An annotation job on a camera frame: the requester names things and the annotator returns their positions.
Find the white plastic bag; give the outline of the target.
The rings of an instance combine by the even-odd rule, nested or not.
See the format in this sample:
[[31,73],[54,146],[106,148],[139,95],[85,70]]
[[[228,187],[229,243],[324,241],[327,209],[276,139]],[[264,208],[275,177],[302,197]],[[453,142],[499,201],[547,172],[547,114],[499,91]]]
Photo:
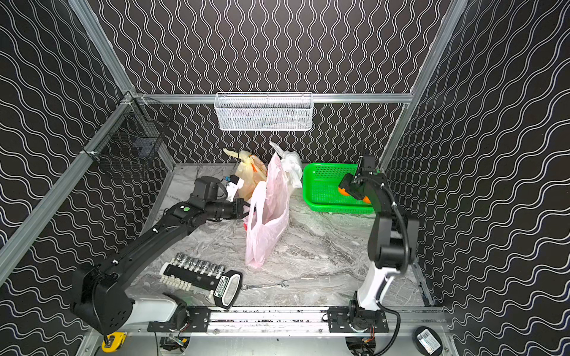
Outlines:
[[284,170],[289,194],[297,188],[302,188],[303,169],[301,167],[301,157],[295,151],[285,151],[277,143],[270,142],[271,147],[281,158],[281,166]]

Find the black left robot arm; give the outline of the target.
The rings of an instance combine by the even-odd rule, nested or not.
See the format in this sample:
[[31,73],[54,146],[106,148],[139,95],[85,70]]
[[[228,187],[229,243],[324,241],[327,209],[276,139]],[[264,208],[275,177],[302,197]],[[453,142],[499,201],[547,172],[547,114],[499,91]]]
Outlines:
[[221,179],[196,179],[188,200],[167,209],[133,243],[102,262],[77,267],[72,277],[71,312],[105,337],[137,323],[148,323],[152,332],[185,329],[191,323],[185,301],[169,294],[131,297],[127,288],[175,243],[208,222],[241,220],[249,206],[242,198],[230,198]]

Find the yellow plastic bag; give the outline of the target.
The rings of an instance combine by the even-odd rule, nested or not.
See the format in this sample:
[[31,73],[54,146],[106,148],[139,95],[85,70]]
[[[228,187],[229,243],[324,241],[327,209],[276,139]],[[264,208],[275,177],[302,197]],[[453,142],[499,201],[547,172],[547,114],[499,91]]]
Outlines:
[[259,182],[267,180],[267,167],[255,154],[249,151],[235,152],[224,148],[223,152],[240,160],[235,175],[243,180],[243,185],[237,191],[240,198],[249,202]]

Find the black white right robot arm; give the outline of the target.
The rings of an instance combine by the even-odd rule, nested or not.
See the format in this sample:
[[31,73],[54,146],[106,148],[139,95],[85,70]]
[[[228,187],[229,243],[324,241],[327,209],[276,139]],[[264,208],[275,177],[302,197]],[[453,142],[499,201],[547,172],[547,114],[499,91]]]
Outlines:
[[341,194],[356,200],[368,200],[375,212],[367,244],[369,268],[365,281],[349,303],[348,320],[351,327],[365,325],[366,331],[374,333],[381,316],[395,316],[396,326],[386,346],[375,352],[365,346],[365,341],[359,346],[364,355],[383,355],[395,344],[402,323],[400,314],[387,308],[383,300],[393,280],[404,276],[412,262],[408,221],[384,174],[346,174],[338,189]]

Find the pink plastic bag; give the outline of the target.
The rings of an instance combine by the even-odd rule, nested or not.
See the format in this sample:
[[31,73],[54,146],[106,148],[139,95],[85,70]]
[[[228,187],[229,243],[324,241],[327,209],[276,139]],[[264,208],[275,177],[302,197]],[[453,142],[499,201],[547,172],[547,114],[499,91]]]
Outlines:
[[261,268],[289,224],[289,188],[278,154],[267,169],[267,179],[253,191],[247,218],[245,263]]

